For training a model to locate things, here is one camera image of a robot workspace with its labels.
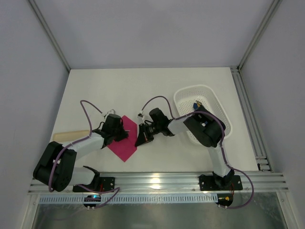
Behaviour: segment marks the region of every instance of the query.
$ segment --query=small object in basket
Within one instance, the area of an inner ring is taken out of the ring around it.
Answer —
[[[200,101],[196,100],[196,102],[193,104],[194,110],[196,110],[199,106],[202,106],[202,103]]]

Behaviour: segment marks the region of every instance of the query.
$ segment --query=white plastic basket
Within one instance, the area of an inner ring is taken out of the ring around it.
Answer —
[[[224,138],[226,139],[231,135],[232,124],[223,106],[210,87],[206,85],[194,85],[179,89],[174,94],[173,100],[180,116],[194,111],[193,104],[196,100],[201,102],[209,112],[218,117],[225,124],[226,129],[224,131]],[[187,131],[187,134],[193,143],[200,145],[198,140],[190,131]]]

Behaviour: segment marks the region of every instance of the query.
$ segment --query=white table surface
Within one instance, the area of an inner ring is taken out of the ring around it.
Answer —
[[[231,136],[224,141],[229,163],[244,171],[257,171],[257,164],[240,107],[230,68],[143,68],[71,70],[53,133],[89,129],[80,100],[88,100],[103,112],[115,109],[137,124],[142,106],[153,96],[164,95],[173,102],[174,93],[183,87],[205,84],[211,87],[223,105],[233,126]],[[93,128],[101,115],[89,104],[85,107]],[[156,99],[145,109],[148,115],[159,107],[170,117],[166,102]],[[93,167],[104,172],[204,172],[212,171],[208,151],[194,145],[186,133],[174,137],[155,135],[153,142],[139,146],[126,161],[121,161],[110,149],[104,148],[76,161],[75,166]]]

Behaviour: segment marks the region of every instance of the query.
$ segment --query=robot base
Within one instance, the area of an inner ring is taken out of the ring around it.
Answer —
[[[200,191],[231,191],[232,187],[234,190],[243,190],[242,181],[240,179],[240,176],[234,175],[231,179],[231,184],[227,187],[224,187],[222,189],[219,188],[219,186],[215,183],[214,176],[206,176],[201,175],[199,178],[199,186]]]

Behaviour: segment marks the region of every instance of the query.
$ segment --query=gray wall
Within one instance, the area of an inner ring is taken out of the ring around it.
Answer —
[[[36,0],[71,68],[237,65],[271,0]]]
[[[25,0],[0,0],[0,227],[20,226],[68,73]]]
[[[305,222],[305,1],[284,0],[243,69],[276,171]]]

